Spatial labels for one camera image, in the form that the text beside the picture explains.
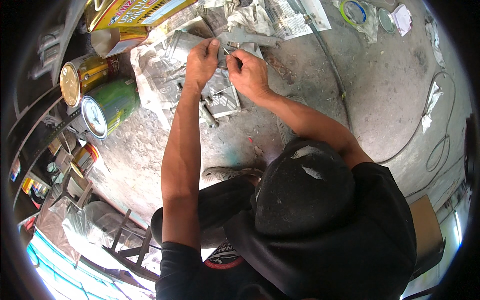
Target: green paint can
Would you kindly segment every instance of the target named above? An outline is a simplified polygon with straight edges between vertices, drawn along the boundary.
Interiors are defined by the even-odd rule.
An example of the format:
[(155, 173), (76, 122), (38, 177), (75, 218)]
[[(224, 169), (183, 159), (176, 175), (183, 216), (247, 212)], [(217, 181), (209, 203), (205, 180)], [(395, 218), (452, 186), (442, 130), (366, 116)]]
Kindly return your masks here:
[(118, 79), (91, 90), (82, 98), (82, 117), (89, 131), (104, 140), (140, 107), (137, 83)]

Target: hand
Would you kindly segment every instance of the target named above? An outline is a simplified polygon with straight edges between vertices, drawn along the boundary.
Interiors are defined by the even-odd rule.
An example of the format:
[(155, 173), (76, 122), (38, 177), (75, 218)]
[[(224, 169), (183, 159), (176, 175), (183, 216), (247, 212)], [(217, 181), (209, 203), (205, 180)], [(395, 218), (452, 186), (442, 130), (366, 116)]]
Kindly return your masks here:
[(216, 38), (208, 38), (201, 41), (190, 50), (187, 57), (187, 72), (185, 86), (195, 85), (202, 90), (205, 87), (218, 65), (218, 47), (220, 41)]
[[(238, 67), (237, 59), (243, 66)], [(239, 49), (227, 55), (228, 78), (235, 88), (251, 101), (260, 105), (263, 96), (272, 93), (268, 87), (267, 64), (263, 59)]]

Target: foot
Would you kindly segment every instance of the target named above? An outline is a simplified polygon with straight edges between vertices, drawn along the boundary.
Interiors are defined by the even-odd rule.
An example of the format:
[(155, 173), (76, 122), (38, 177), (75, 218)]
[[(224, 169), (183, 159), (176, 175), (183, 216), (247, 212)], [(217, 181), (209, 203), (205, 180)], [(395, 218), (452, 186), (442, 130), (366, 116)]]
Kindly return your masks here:
[[(288, 99), (307, 105), (307, 101), (305, 101), (305, 99), (303, 99), (302, 97), (295, 96), (295, 97), (288, 97)], [(284, 148), (290, 141), (298, 137), (298, 135), (279, 117), (276, 118), (276, 125), (278, 127), (278, 131), (280, 132), (280, 138), (282, 139), (282, 144)]]
[(262, 175), (262, 171), (254, 168), (245, 168), (240, 171), (235, 171), (230, 168), (213, 167), (206, 169), (202, 173), (201, 178), (206, 185), (210, 186), (212, 184), (216, 184), (235, 177), (246, 176), (247, 180), (249, 180), (250, 182), (252, 182), (253, 185), (256, 186), (255, 183), (258, 183), (260, 181)]

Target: black hose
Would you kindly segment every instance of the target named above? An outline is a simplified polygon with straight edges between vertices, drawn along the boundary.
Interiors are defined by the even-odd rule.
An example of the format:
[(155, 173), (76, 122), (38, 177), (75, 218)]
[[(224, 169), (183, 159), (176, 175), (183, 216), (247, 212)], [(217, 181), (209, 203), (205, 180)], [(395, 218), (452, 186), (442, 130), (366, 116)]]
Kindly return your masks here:
[[(432, 78), (432, 82), (430, 83), (430, 87), (428, 89), (428, 94), (427, 94), (427, 99), (425, 101), (425, 106), (423, 108), (423, 112), (422, 112), (422, 117), (427, 113), (427, 106), (428, 106), (428, 100), (429, 100), (429, 97), (430, 97), (430, 93), (432, 92), (432, 89), (433, 89), (433, 84), (436, 82), (437, 78), (440, 76), (440, 75), (443, 75), (444, 78), (450, 78), (450, 80), (452, 81), (452, 84), (453, 84), (453, 100), (452, 100), (452, 108), (450, 109), (450, 114), (448, 115), (448, 119), (447, 119), (447, 122), (445, 124), (445, 134), (444, 136), (438, 141), (438, 143), (435, 145), (435, 147), (433, 148), (432, 152), (430, 152), (430, 155), (428, 156), (428, 159), (427, 159), (427, 162), (425, 163), (425, 169), (428, 171), (428, 172), (432, 172), (433, 170), (435, 170), (438, 165), (440, 164), (440, 161), (442, 161), (442, 157), (443, 157), (443, 154), (444, 152), (446, 152), (446, 157), (445, 159), (443, 160), (443, 163), (441, 164), (441, 166), (438, 168), (437, 172), (435, 173), (435, 175), (432, 177), (432, 179), (427, 183), (425, 184), (422, 188), (414, 191), (414, 192), (411, 192), (410, 194), (408, 194), (406, 197), (409, 197), (411, 195), (414, 195), (418, 192), (421, 192), (422, 190), (426, 189), (436, 178), (437, 178), (437, 175), (440, 173), (440, 171), (442, 170), (442, 168), (445, 166), (445, 164), (447, 163), (447, 160), (448, 160), (448, 156), (450, 155), (450, 135), (448, 134), (448, 126), (450, 124), (450, 120), (452, 118), (452, 113), (453, 113), (453, 108), (455, 106), (455, 99), (456, 99), (456, 87), (455, 87), (455, 81), (453, 80), (452, 76), (450, 76), (449, 73), (447, 72), (444, 72), (444, 71), (441, 71), (441, 72), (438, 72), (437, 74), (435, 74)], [(386, 164), (388, 162), (391, 162), (392, 160), (394, 160), (395, 158), (397, 158), (397, 156), (399, 156), (407, 147), (408, 145), (410, 145), (411, 141), (413, 140), (413, 137), (416, 135), (416, 133), (419, 131), (421, 127), (421, 118), (419, 120), (419, 123), (417, 124), (417, 127), (415, 128), (415, 131), (413, 132), (412, 136), (409, 138), (409, 140), (407, 141), (407, 143), (402, 147), (402, 149), (400, 149), (397, 153), (395, 153), (392, 157), (390, 157), (389, 159), (386, 159), (384, 161), (380, 161), (380, 162), (376, 162), (377, 164)], [(436, 161), (435, 164), (433, 164), (432, 166), (429, 166), (429, 162), (430, 160), (432, 159), (432, 156), (433, 154), (435, 153), (435, 151), (437, 150), (438, 147), (442, 146), (442, 151), (440, 153), (440, 155), (438, 156), (438, 160)], [(460, 157), (453, 165), (457, 164), (460, 160), (461, 160), (462, 157)]]
[[(341, 95), (342, 95), (342, 105), (343, 105), (343, 109), (345, 110), (345, 115), (347, 117), (347, 125), (348, 125), (348, 129), (350, 129), (350, 132), (352, 134), (354, 134), (353, 132), (353, 126), (352, 126), (352, 122), (351, 122), (351, 118), (350, 118), (350, 114), (348, 113), (348, 108), (347, 108), (347, 104), (346, 104), (346, 101), (345, 101), (345, 98), (346, 98), (346, 91), (345, 91), (345, 86), (343, 85), (343, 81), (342, 79), (340, 78), (340, 74), (338, 73), (338, 69), (336, 68), (336, 65), (335, 65), (335, 62), (332, 58), (332, 56), (330, 55), (330, 52), (328, 51), (327, 49), (327, 46), (324, 42), (324, 39), (322, 38), (322, 36), (320, 35), (320, 33), (317, 31), (317, 29), (315, 28), (315, 25), (313, 24), (313, 22), (311, 21), (310, 18), (306, 18), (305, 19), (305, 23), (308, 24), (308, 26), (310, 27), (310, 29), (312, 30), (313, 32), (313, 35), (316, 37), (316, 39), (318, 40), (318, 43), (320, 44), (320, 46), (322, 47), (322, 50), (324, 51), (325, 53), (325, 56), (327, 58), (327, 61), (329, 62), (330, 66), (332, 67), (332, 70), (333, 70), (333, 73), (335, 75), (335, 78), (336, 78), (336, 82), (337, 82), (337, 85), (338, 85), (338, 89), (340, 90), (341, 92)], [(453, 100), (452, 100), (452, 108), (450, 109), (450, 114), (448, 115), (448, 119), (447, 119), (447, 122), (446, 122), (446, 125), (445, 125), (445, 134), (444, 136), (438, 141), (437, 145), (435, 145), (435, 147), (433, 148), (432, 152), (430, 153), (430, 155), (428, 156), (428, 159), (427, 159), (427, 162), (425, 164), (425, 169), (428, 171), (428, 172), (432, 172), (433, 170), (435, 170), (438, 165), (440, 164), (440, 161), (442, 161), (442, 156), (445, 152), (445, 144), (447, 143), (448, 146), (447, 146), (447, 151), (446, 151), (446, 157), (444, 159), (444, 162), (442, 163), (442, 165), (438, 168), (438, 171), (435, 173), (435, 175), (432, 177), (432, 179), (425, 185), (423, 186), (421, 189), (418, 189), (414, 192), (411, 192), (410, 194), (408, 194), (406, 197), (409, 197), (413, 194), (416, 194), (418, 192), (421, 192), (422, 190), (426, 189), (436, 178), (437, 178), (437, 175), (440, 173), (440, 171), (442, 170), (442, 168), (445, 166), (445, 163), (447, 163), (447, 160), (448, 160), (448, 156), (450, 154), (450, 135), (448, 134), (448, 125), (450, 124), (450, 119), (452, 118), (452, 113), (453, 113), (453, 108), (454, 108), (454, 105), (455, 105), (455, 99), (456, 99), (456, 87), (455, 87), (455, 81), (453, 80), (452, 76), (450, 76), (450, 74), (448, 74), (447, 72), (444, 72), (444, 71), (441, 71), (441, 72), (438, 72), (437, 74), (435, 74), (432, 78), (432, 81), (430, 82), (430, 87), (428, 89), (428, 94), (427, 94), (427, 99), (425, 100), (425, 106), (423, 107), (423, 112), (422, 112), (422, 117), (427, 113), (427, 106), (428, 106), (428, 100), (429, 100), (429, 97), (430, 97), (430, 93), (432, 92), (432, 89), (433, 89), (433, 84), (435, 83), (435, 81), (437, 80), (437, 78), (440, 76), (440, 75), (443, 75), (444, 78), (450, 78), (450, 80), (452, 81), (453, 83)], [(413, 132), (412, 136), (408, 139), (407, 143), (397, 152), (395, 153), (392, 157), (386, 159), (386, 160), (383, 160), (383, 161), (378, 161), (378, 162), (375, 162), (379, 165), (384, 165), (384, 164), (387, 164), (389, 162), (391, 162), (392, 160), (394, 160), (395, 158), (397, 158), (411, 143), (411, 141), (413, 140), (414, 136), (417, 134), (419, 128), (421, 126), (421, 118), (417, 124), (417, 127), (415, 128), (415, 131)], [(432, 156), (433, 154), (435, 153), (435, 151), (437, 150), (438, 147), (442, 146), (442, 151), (438, 157), (438, 160), (436, 161), (435, 164), (433, 164), (432, 166), (429, 166), (429, 162), (430, 160), (432, 159)], [(449, 169), (451, 169), (454, 165), (456, 165), (460, 160), (461, 160), (462, 157), (460, 157)]]
[(306, 23), (308, 24), (308, 26), (312, 30), (313, 35), (317, 38), (317, 41), (320, 44), (320, 47), (322, 47), (322, 50), (324, 51), (325, 56), (327, 57), (328, 63), (332, 67), (333, 73), (335, 75), (336, 83), (338, 85), (338, 90), (340, 91), (340, 94), (342, 96), (342, 105), (343, 105), (343, 109), (345, 110), (345, 115), (347, 117), (347, 126), (348, 126), (348, 129), (350, 130), (350, 132), (353, 133), (353, 127), (352, 127), (352, 122), (351, 122), (351, 119), (350, 119), (350, 114), (348, 113), (347, 104), (345, 102), (347, 92), (345, 91), (345, 86), (343, 85), (342, 78), (340, 78), (340, 73), (338, 73), (338, 69), (336, 68), (335, 62), (334, 62), (332, 56), (330, 55), (330, 52), (328, 51), (327, 46), (325, 44), (325, 41), (322, 38), (322, 36), (320, 35), (320, 32), (317, 31), (317, 29), (315, 28), (315, 25), (312, 23), (311, 20), (310, 21), (307, 20)]

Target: man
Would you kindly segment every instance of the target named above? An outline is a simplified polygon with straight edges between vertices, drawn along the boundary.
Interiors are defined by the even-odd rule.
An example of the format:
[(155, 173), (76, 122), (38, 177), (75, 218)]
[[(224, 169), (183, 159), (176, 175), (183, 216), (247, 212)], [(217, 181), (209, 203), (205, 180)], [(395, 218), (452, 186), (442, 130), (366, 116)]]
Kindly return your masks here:
[[(227, 56), (230, 81), (278, 116), (284, 140), (299, 137), (260, 183), (256, 170), (214, 168), (204, 179), (227, 180), (198, 190), (198, 105), (218, 48), (207, 39), (191, 50), (165, 149), (163, 207), (151, 222), (163, 255), (157, 299), (399, 299), (416, 237), (390, 171), (340, 123), (274, 93), (266, 63), (243, 50)], [(217, 246), (222, 231), (202, 263), (201, 246)]]

